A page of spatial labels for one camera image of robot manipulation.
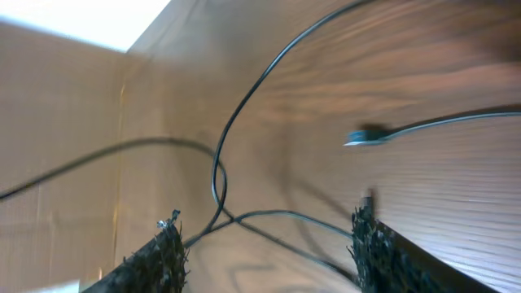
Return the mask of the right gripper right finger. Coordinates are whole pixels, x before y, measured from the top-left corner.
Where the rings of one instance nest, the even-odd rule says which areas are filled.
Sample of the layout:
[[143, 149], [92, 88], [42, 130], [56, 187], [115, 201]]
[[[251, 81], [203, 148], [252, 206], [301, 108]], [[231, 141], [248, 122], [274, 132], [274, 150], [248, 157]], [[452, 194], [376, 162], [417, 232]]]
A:
[[363, 292], [495, 293], [447, 265], [377, 218], [377, 190], [369, 189], [352, 213], [352, 246]]

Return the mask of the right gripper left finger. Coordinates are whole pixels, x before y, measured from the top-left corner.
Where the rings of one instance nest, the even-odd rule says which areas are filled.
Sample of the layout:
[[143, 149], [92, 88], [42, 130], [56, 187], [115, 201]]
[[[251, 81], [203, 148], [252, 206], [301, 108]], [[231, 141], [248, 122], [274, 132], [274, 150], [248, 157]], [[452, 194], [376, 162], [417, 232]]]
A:
[[157, 223], [160, 232], [132, 256], [123, 259], [85, 293], [182, 293], [188, 251], [176, 227], [180, 212]]

